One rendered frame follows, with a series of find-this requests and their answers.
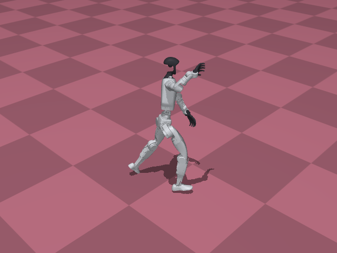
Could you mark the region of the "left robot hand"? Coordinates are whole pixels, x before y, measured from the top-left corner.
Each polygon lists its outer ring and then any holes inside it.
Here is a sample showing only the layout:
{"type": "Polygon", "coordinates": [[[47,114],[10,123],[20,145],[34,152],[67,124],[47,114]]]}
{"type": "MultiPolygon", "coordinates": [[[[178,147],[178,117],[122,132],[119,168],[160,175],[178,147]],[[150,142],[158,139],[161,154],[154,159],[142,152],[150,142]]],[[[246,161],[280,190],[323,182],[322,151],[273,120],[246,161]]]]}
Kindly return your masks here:
{"type": "Polygon", "coordinates": [[[196,120],[195,120],[195,118],[192,115],[190,115],[190,111],[189,110],[186,110],[186,113],[187,114],[185,114],[185,116],[187,116],[187,118],[189,119],[190,125],[192,123],[191,126],[195,127],[196,126],[196,120]]]}

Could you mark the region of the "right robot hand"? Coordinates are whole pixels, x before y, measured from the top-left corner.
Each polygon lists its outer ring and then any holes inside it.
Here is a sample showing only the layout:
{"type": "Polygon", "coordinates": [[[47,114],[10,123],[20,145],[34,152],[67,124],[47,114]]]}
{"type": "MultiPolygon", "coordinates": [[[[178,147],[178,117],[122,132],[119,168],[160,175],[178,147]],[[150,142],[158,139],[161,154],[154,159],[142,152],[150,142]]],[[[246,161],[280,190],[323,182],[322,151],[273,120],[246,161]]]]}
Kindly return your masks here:
{"type": "Polygon", "coordinates": [[[204,67],[202,66],[205,66],[205,65],[202,65],[202,64],[205,64],[205,63],[200,63],[194,70],[193,70],[193,73],[197,73],[198,72],[198,76],[200,76],[201,74],[199,74],[200,71],[204,71],[204,70],[201,70],[201,69],[205,69],[204,67]]]}

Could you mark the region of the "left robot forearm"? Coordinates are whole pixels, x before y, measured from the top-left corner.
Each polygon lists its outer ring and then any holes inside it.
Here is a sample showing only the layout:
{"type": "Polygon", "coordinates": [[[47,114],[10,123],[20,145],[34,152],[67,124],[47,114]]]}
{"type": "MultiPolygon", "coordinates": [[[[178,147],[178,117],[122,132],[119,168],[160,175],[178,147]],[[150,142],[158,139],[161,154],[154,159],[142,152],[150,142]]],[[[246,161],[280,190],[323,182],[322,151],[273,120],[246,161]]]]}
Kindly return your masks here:
{"type": "Polygon", "coordinates": [[[185,105],[185,103],[184,103],[184,101],[183,101],[182,98],[181,98],[180,101],[177,101],[177,104],[179,105],[179,107],[182,110],[183,114],[187,114],[186,110],[189,110],[189,109],[186,107],[186,105],[185,105]]]}

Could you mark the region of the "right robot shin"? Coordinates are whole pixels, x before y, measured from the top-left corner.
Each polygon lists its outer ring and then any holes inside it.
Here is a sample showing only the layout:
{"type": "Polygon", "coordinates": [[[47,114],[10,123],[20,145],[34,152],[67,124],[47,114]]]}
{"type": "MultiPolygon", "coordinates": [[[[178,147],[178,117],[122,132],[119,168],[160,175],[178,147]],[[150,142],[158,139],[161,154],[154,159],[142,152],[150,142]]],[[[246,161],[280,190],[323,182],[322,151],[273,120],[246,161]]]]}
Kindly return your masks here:
{"type": "Polygon", "coordinates": [[[183,156],[178,157],[177,168],[176,168],[176,174],[177,174],[176,186],[177,185],[181,186],[181,182],[182,182],[183,177],[185,175],[188,161],[189,161],[189,158],[188,158],[188,160],[186,162],[186,159],[183,156]]]}

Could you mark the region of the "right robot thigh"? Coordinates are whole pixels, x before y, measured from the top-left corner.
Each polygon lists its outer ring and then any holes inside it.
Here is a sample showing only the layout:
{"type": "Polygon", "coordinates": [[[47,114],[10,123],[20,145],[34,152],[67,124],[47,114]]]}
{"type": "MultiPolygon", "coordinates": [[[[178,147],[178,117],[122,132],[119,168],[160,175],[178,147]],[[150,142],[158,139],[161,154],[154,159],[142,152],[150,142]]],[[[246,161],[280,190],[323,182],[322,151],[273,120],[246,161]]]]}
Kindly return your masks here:
{"type": "Polygon", "coordinates": [[[177,129],[175,127],[173,127],[172,125],[167,126],[167,124],[164,124],[162,126],[162,129],[163,129],[162,132],[167,139],[172,137],[171,140],[172,140],[173,145],[180,152],[177,155],[177,160],[178,160],[178,157],[183,156],[186,159],[186,162],[187,162],[187,147],[186,147],[186,144],[185,144],[185,141],[184,141],[183,137],[180,135],[180,133],[177,131],[177,129]]]}

